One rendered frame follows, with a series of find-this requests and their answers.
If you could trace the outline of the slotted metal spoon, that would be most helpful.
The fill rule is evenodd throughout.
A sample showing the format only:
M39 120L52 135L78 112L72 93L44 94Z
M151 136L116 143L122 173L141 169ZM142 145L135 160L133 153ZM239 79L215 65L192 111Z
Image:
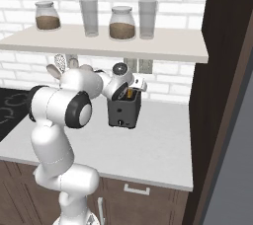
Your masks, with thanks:
M66 70L66 61L65 57L62 54L57 54L54 57L54 64L60 70L61 73L64 73Z

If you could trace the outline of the brown cupboard door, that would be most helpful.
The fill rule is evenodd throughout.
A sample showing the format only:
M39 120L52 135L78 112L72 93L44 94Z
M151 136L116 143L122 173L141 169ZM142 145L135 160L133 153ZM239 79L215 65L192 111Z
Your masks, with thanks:
M129 203L103 197L106 225L182 225L185 206Z
M37 185L36 166L0 160L0 225L52 225L58 192Z

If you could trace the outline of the large glass jar brown contents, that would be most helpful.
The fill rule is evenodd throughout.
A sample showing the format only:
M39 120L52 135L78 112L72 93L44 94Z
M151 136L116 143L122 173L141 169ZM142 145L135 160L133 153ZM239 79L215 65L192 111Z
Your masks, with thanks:
M117 40L130 40L135 37L135 22L130 6L115 6L109 24L109 36Z

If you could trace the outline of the black hob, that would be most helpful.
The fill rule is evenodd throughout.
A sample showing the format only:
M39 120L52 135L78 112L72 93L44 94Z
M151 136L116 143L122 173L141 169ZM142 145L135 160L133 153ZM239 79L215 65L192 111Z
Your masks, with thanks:
M0 142L28 114L28 91L0 88Z

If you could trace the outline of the small glass jar brown contents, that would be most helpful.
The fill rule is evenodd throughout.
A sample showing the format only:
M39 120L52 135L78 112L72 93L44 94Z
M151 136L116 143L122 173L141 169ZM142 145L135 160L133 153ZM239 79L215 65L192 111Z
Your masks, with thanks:
M59 16L52 1L39 1L36 3L36 24L41 31L60 28Z

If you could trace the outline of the wooden spoon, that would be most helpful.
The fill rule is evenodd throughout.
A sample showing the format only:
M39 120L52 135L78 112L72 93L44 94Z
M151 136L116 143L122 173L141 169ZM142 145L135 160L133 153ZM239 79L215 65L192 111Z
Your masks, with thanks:
M49 64L46 67L47 72L54 77L55 79L60 79L61 77L61 72L53 65L53 64Z

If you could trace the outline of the grey fridge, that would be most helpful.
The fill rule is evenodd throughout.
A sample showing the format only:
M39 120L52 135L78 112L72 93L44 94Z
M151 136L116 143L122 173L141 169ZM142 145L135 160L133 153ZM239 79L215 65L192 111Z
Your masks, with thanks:
M253 225L253 71L203 225Z

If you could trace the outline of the tall clear glass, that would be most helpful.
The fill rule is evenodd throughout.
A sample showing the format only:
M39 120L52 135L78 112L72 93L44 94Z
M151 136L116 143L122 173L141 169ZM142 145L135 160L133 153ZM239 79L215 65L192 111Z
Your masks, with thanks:
M99 34L98 0L80 0L79 4L84 24L85 36L96 37Z
M158 2L156 0L139 0L139 37L153 39Z

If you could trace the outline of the cream wall shelf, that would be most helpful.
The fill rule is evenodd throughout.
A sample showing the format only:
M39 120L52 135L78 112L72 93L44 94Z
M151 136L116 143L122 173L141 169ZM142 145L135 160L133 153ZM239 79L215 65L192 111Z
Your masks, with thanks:
M81 25L62 25L43 32L35 26L0 40L0 49L207 63L209 55L201 31L156 29L154 39L127 41L109 38L107 27L97 37L86 37Z

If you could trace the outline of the dark grey toaster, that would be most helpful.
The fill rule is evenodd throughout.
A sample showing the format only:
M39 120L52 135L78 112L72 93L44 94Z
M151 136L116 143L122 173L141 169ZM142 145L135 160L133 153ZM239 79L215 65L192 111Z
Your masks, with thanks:
M109 126L135 128L141 108L141 92L133 89L133 96L127 99L124 95L120 100L107 100ZM118 120L123 120L124 125L119 126Z

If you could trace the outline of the tall dark brown cabinet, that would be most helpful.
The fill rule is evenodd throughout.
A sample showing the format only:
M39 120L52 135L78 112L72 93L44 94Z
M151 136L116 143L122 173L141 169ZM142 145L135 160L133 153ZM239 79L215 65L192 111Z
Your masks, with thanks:
M253 0L207 0L209 62L195 67L189 102L194 190L182 225L201 225L253 42Z

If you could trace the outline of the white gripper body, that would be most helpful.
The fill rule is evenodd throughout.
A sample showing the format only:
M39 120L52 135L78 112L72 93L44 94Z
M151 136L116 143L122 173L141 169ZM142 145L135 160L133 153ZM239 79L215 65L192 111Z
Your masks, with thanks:
M142 77L135 77L131 86L141 92L145 92L147 90L147 83Z

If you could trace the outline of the grey wall socket plate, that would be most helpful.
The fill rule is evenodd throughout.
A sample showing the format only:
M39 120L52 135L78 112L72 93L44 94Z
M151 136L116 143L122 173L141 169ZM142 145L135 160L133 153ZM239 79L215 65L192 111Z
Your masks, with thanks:
M153 61L150 59L139 59L138 60L138 72L142 74L152 73Z
M137 72L137 60L133 58L125 58L124 63L128 66L132 73Z

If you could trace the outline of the brown drawer front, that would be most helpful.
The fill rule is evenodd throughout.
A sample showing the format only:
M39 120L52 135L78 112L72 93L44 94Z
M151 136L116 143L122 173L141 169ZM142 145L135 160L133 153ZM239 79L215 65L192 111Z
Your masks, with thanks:
M150 195L125 192L125 184L128 184L131 188L137 189L150 188ZM156 187L108 178L100 179L100 191L111 200L122 200L129 203L169 204L176 206L185 206L189 195L187 191L183 190Z

